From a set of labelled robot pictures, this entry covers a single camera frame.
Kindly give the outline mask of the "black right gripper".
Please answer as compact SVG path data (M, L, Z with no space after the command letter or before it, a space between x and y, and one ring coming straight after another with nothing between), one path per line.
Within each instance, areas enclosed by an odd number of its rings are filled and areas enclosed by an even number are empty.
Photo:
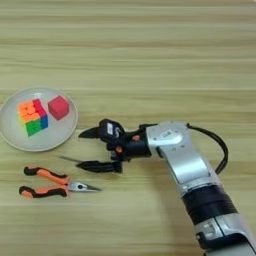
M123 162L134 158L151 157L146 136L148 127L150 124L142 124L135 131L125 131L120 124L108 123L106 148L111 152L111 162L84 161L78 163L77 167L95 173L121 173ZM95 139L98 137L98 127L86 129L79 134L79 138Z

